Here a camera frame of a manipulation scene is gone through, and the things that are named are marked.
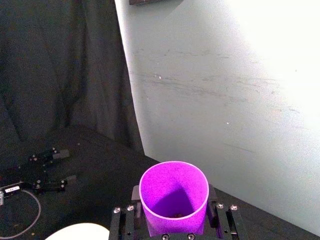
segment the purple cup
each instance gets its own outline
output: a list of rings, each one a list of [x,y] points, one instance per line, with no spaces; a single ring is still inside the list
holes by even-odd
[[[139,194],[150,237],[203,234],[209,184],[196,166],[183,161],[156,164],[142,175]]]

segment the label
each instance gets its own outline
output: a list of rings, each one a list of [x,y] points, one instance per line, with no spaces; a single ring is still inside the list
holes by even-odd
[[[20,189],[19,186],[13,186],[13,187],[10,187],[10,188],[5,189],[4,191],[5,191],[6,193],[10,193],[10,192],[13,192],[13,191],[17,191],[17,190],[19,190],[19,189]]]

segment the black fabric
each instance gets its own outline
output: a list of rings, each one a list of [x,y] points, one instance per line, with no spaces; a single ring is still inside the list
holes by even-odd
[[[46,138],[21,143],[8,148],[5,154],[0,153],[0,158],[18,157],[22,163],[32,152],[39,153],[52,146],[69,149],[70,158],[53,166],[48,171],[49,177],[61,179],[76,175],[77,179],[67,185],[65,192],[38,196],[42,214],[37,224],[17,240],[43,240],[77,223],[96,223],[109,229],[112,209],[130,203],[133,186],[139,184],[145,170],[157,163],[83,127],[61,129]],[[226,206],[239,206],[250,240],[320,239],[223,191],[216,189],[216,194],[218,201]],[[35,201],[25,193],[7,198],[5,204],[6,209],[0,211],[0,236],[3,237],[22,231],[38,211]],[[30,209],[22,211],[25,206]],[[207,234],[215,234],[214,229],[209,230]]]
[[[0,27],[0,150],[81,124],[143,152],[114,0],[2,0]]]

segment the scratch mark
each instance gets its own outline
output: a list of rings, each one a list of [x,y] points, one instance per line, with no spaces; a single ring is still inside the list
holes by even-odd
[[[166,51],[166,53],[164,54],[164,56],[167,56],[169,52],[170,52],[170,49],[168,49],[168,51]]]
[[[169,90],[174,90],[179,92],[181,95],[185,96],[204,96],[204,95],[212,95],[221,99],[228,99],[231,103],[244,103],[248,102],[248,99],[244,97],[231,96],[227,95],[215,90],[210,90],[204,87],[200,87],[198,85],[187,84],[179,79],[174,77],[161,77],[159,75],[154,75],[146,72],[130,72],[133,75],[140,76],[140,80],[143,83],[152,84],[153,86],[163,86]]]
[[[199,56],[199,54],[195,54],[193,52],[190,52],[190,51],[187,51],[187,52],[184,52],[184,51],[175,51],[176,54],[181,54],[183,56],[192,56],[192,57],[197,57]]]
[[[237,79],[244,80],[244,81],[259,81],[259,83],[267,84],[267,85],[277,85],[279,86],[278,79],[273,78],[264,78],[264,77],[243,77],[243,76],[237,76]]]
[[[217,80],[217,78],[219,78],[219,77],[220,77],[219,75],[211,75],[211,76],[207,76],[201,80],[204,82],[212,82],[212,81]]]
[[[309,128],[303,127],[303,126],[293,126],[295,129],[303,129],[303,130],[309,130]]]
[[[224,145],[226,145],[226,146],[232,147],[232,148],[236,148],[236,149],[240,149],[240,150],[243,150],[243,151],[249,152],[249,153],[253,153],[253,154],[255,154],[255,153],[256,153],[255,151],[251,151],[251,150],[248,150],[248,149],[245,149],[245,148],[239,147],[239,146],[234,146],[234,145],[231,145],[231,144],[228,144],[228,143],[223,143],[223,144],[224,144]]]
[[[268,122],[268,123],[271,123],[271,124],[274,124],[274,125],[279,125],[279,123],[277,123],[277,122],[274,122],[274,121],[270,121],[270,120],[268,120],[268,119],[263,119],[264,121],[266,121],[266,122]]]
[[[251,83],[246,83],[246,82],[243,82],[243,81],[237,81],[237,83],[238,83],[238,84],[243,84],[243,85],[248,85],[248,86],[254,86],[254,87],[261,88],[261,86],[259,86],[259,85],[251,84]]]
[[[295,112],[297,114],[299,114],[300,112],[292,107],[289,106],[289,111]]]
[[[206,55],[210,55],[210,49],[202,51],[201,56],[206,56]]]

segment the black table surface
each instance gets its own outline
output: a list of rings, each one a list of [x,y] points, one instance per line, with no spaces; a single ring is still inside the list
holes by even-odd
[[[96,223],[108,229],[111,210],[129,204],[133,187],[139,184],[142,174],[158,163],[93,130],[74,126],[1,152],[1,168],[11,167],[9,163],[12,162],[21,164],[32,153],[41,153],[53,146],[68,149],[70,157],[53,166],[48,171],[49,178],[76,175],[76,181],[69,184],[65,192],[38,195],[42,207],[39,220],[15,239],[44,240],[77,223]],[[251,240],[320,240],[320,237],[223,191],[216,189],[216,194],[225,205],[240,207]],[[6,199],[4,206],[0,208],[1,237],[21,232],[32,223],[38,211],[35,201],[24,192]]]

